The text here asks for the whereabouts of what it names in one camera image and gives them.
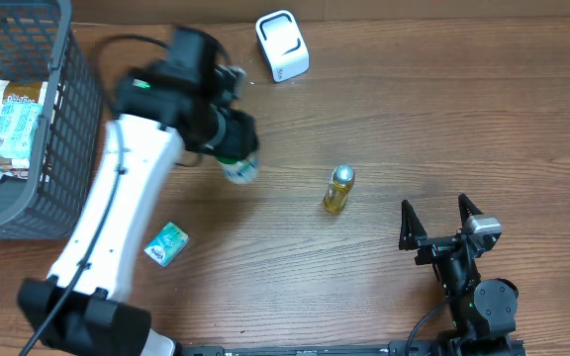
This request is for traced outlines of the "yellow liquid bottle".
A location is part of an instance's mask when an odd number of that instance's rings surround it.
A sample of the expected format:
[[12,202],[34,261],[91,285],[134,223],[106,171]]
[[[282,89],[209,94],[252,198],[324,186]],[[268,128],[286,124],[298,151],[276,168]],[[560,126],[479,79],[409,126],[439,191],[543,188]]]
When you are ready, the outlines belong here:
[[355,170],[350,165],[342,164],[334,169],[323,199],[328,212],[338,214],[344,209],[354,182]]

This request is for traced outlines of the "teal wet wipes pack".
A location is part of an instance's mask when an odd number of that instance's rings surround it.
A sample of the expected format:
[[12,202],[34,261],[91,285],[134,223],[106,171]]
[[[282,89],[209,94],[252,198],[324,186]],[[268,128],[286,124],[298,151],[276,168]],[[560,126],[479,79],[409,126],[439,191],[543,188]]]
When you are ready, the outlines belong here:
[[28,169],[35,130],[43,106],[31,102],[7,102],[0,115],[0,166]]

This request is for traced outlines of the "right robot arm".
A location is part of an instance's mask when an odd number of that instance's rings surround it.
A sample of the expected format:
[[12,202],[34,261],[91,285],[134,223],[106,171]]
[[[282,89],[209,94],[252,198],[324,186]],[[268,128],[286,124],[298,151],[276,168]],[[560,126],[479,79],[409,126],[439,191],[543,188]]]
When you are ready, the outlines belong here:
[[[453,235],[428,237],[413,206],[401,205],[398,247],[415,250],[417,265],[432,267],[445,299],[423,316],[405,341],[389,344],[391,355],[524,355],[521,341],[512,341],[516,330],[519,290],[507,279],[482,280],[476,260],[493,249],[502,225],[482,213],[464,194],[458,197],[462,226]],[[453,328],[435,340],[418,342],[416,335],[435,314],[449,309]]]

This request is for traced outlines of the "small teal tissue pack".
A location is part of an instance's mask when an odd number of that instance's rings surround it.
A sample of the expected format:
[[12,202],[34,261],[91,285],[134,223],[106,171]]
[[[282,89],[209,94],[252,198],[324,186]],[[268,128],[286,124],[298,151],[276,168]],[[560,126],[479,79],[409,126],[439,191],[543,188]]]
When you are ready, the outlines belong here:
[[143,252],[162,267],[169,265],[190,241],[189,235],[169,222]]

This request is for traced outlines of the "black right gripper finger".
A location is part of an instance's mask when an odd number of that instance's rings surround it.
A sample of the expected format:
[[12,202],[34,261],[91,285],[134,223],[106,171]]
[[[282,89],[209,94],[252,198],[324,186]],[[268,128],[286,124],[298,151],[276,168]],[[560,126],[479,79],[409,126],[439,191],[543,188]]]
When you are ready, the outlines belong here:
[[402,223],[399,248],[401,250],[418,249],[421,245],[421,241],[428,238],[426,230],[408,200],[402,202],[401,210]]
[[466,194],[459,195],[458,207],[463,227],[476,227],[483,217],[483,212],[474,205]]

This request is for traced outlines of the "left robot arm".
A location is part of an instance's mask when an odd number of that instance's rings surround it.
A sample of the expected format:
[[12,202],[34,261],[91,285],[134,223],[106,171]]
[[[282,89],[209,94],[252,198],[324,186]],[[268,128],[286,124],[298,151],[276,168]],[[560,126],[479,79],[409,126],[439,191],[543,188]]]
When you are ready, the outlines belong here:
[[143,232],[184,152],[215,157],[230,181],[247,184],[257,176],[259,141],[252,116],[233,106],[244,71],[215,38],[178,27],[166,51],[119,81],[74,232],[47,277],[21,286],[33,343],[74,355],[183,351],[152,328],[148,311],[128,303]]

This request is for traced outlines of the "green lid jar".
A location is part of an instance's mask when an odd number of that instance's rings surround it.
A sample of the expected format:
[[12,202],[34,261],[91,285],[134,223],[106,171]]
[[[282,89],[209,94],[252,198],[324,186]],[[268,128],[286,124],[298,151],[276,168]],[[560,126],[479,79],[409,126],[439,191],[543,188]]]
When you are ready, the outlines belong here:
[[226,178],[235,184],[244,185],[252,183],[258,176],[259,157],[257,152],[252,152],[242,160],[218,157]]

